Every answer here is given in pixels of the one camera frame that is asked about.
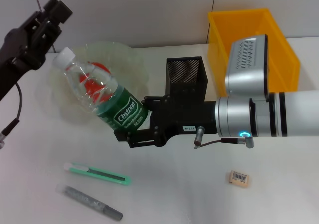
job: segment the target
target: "eraser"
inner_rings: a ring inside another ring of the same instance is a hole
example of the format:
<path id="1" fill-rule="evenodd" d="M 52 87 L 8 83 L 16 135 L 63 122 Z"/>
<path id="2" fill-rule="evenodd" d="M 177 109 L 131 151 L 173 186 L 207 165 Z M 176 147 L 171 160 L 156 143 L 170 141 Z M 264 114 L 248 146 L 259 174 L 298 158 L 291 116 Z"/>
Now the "eraser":
<path id="1" fill-rule="evenodd" d="M 229 175 L 229 182 L 231 184 L 247 188 L 249 182 L 249 175 L 236 171 L 231 171 Z"/>

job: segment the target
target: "plastic water bottle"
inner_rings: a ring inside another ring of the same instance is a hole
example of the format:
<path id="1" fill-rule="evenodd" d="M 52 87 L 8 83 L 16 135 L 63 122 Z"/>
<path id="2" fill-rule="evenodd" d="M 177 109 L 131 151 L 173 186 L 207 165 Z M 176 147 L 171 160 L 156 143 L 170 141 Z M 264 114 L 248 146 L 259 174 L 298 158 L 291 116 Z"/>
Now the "plastic water bottle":
<path id="1" fill-rule="evenodd" d="M 148 126 L 149 111 L 97 63 L 83 63 L 65 47 L 52 64 L 61 69 L 82 106 L 113 130 L 136 131 Z"/>

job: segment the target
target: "white wall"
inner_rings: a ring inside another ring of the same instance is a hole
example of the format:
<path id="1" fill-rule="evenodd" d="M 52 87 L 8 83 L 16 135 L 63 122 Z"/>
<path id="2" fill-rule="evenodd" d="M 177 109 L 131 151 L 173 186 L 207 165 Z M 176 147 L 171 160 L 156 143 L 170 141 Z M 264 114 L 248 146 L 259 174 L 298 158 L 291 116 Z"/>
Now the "white wall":
<path id="1" fill-rule="evenodd" d="M 42 6 L 48 0 L 40 0 Z M 62 0 L 74 14 L 55 46 L 113 40 L 132 47 L 205 43 L 213 0 Z M 270 8 L 286 37 L 319 36 L 319 0 L 215 0 L 214 10 Z M 0 0 L 0 45 L 36 0 Z"/>
<path id="2" fill-rule="evenodd" d="M 319 0 L 215 0 L 214 11 L 268 7 L 286 37 L 319 36 Z"/>
<path id="3" fill-rule="evenodd" d="M 37 10 L 36 0 L 0 0 L 0 47 L 5 36 Z"/>
<path id="4" fill-rule="evenodd" d="M 44 5 L 48 0 L 40 0 Z M 73 11 L 55 47 L 97 40 L 132 47 L 205 43 L 213 0 L 61 0 Z"/>

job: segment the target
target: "black mesh pen holder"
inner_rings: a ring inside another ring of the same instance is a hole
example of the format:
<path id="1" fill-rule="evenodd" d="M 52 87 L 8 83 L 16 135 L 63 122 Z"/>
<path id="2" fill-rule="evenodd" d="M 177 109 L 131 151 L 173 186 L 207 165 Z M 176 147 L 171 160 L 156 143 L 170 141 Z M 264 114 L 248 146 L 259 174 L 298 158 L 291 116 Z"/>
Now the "black mesh pen holder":
<path id="1" fill-rule="evenodd" d="M 201 56 L 168 58 L 166 94 L 177 102 L 204 102 L 207 75 Z"/>

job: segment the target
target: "green bottle label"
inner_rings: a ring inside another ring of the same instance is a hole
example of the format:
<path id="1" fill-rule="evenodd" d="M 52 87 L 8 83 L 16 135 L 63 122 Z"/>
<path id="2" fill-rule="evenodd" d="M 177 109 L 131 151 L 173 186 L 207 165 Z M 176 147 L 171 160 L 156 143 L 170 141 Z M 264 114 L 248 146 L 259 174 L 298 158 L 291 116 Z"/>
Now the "green bottle label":
<path id="1" fill-rule="evenodd" d="M 125 88 L 112 107 L 98 115 L 113 130 L 129 132 L 136 131 L 147 116 L 148 110 Z"/>

